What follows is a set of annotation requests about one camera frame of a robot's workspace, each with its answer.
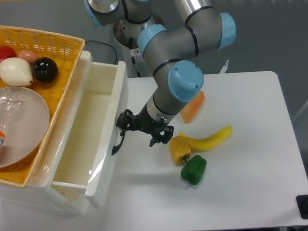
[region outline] yellow banana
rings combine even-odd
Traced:
[[[183,132],[180,132],[180,136],[186,140],[192,151],[203,152],[224,142],[231,135],[232,130],[232,126],[226,126],[215,134],[200,140],[185,136]]]

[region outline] orange carrot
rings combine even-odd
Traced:
[[[199,109],[201,108],[203,102],[205,101],[205,95],[203,91],[199,91],[196,97],[191,100],[186,106],[180,111],[182,119],[185,124],[190,123]]]

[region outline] yellow basket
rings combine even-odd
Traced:
[[[12,47],[16,53],[32,50],[38,57],[52,58],[58,66],[58,76],[51,83],[36,81],[30,89],[40,94],[50,112],[48,131],[40,145],[21,161],[0,168],[0,183],[25,187],[44,153],[45,146],[66,95],[71,76],[80,58],[85,41],[67,35],[21,27],[0,26],[0,46]],[[0,80],[0,88],[6,84]]]

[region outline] white cabinet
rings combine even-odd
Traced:
[[[92,62],[83,51],[46,152],[25,188],[0,185],[0,200],[74,213],[102,207],[117,155],[111,156],[126,109],[126,65]]]

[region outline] white plate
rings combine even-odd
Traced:
[[[1,117],[5,118],[6,138],[0,148],[0,167],[14,164],[30,154],[44,137],[50,120],[48,106],[39,94],[28,88],[10,89],[12,97],[20,96],[21,103],[10,116],[2,114]]]

